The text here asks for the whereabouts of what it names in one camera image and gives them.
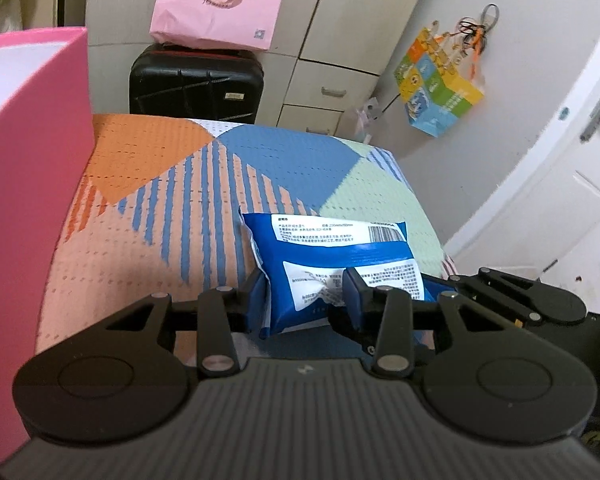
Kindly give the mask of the blue wet wipes pack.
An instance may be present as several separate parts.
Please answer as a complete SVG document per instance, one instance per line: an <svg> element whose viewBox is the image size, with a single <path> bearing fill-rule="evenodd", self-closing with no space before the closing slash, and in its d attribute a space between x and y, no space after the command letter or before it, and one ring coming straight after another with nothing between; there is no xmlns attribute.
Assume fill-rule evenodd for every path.
<svg viewBox="0 0 600 480"><path fill-rule="evenodd" d="M415 300L434 300L436 286L420 272L404 222L246 212L242 224L268 278L263 338L324 324L329 306L344 305L347 268L370 288L390 286Z"/></svg>

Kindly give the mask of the pink cardboard box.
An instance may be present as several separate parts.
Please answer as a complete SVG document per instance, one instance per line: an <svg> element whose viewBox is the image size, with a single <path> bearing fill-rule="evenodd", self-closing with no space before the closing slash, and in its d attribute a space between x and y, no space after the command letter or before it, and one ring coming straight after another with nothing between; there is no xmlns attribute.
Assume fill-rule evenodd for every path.
<svg viewBox="0 0 600 480"><path fill-rule="evenodd" d="M12 380L33 356L54 250L94 150L87 32L0 35L0 463L27 439Z"/></svg>

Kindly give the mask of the patchwork tablecloth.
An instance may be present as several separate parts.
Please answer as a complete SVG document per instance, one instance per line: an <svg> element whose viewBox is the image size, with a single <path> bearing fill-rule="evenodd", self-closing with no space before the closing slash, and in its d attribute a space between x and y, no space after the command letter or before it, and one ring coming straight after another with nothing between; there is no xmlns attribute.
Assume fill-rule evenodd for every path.
<svg viewBox="0 0 600 480"><path fill-rule="evenodd" d="M246 212L404 222L420 270L455 270L383 148L286 129L99 114L55 249L36 346L153 292L182 301L254 268Z"/></svg>

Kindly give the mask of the white door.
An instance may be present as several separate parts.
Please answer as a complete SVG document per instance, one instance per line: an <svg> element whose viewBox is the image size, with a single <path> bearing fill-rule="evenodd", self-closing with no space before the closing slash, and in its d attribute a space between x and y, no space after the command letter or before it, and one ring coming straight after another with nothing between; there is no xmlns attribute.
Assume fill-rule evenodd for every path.
<svg viewBox="0 0 600 480"><path fill-rule="evenodd" d="M457 271L486 266L577 294L600 314L600 41L562 108L527 155L446 244Z"/></svg>

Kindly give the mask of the black suitcase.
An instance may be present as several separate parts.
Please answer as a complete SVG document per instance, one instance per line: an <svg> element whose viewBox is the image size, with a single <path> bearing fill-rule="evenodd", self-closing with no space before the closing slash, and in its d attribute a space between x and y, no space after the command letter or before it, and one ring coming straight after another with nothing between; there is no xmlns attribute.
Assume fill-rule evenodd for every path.
<svg viewBox="0 0 600 480"><path fill-rule="evenodd" d="M252 125L263 88L264 71L251 52L152 44L131 67L129 111Z"/></svg>

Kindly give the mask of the colourful paper gift bag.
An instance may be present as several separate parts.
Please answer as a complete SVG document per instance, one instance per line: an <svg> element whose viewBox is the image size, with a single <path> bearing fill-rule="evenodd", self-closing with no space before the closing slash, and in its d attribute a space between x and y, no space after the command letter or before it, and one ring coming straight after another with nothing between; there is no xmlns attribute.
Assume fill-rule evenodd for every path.
<svg viewBox="0 0 600 480"><path fill-rule="evenodd" d="M434 21L423 27L394 70L408 123L438 138L484 96L480 58L500 10L489 4L475 20L461 18L442 32Z"/></svg>

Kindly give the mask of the beige wardrobe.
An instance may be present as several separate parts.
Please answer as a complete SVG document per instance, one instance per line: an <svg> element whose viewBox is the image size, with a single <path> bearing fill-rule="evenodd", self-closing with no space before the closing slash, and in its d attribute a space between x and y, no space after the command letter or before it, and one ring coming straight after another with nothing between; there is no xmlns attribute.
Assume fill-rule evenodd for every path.
<svg viewBox="0 0 600 480"><path fill-rule="evenodd" d="M83 26L93 110L130 107L143 48L252 51L264 89L251 120L332 134L372 94L418 0L22 0L28 27Z"/></svg>

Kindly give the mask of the pink tote bag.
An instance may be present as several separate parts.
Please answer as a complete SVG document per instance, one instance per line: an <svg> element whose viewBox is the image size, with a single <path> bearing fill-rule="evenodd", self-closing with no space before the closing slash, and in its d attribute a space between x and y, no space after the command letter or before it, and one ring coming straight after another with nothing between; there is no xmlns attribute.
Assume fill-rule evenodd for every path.
<svg viewBox="0 0 600 480"><path fill-rule="evenodd" d="M160 44L266 51L282 0L156 0L149 26Z"/></svg>

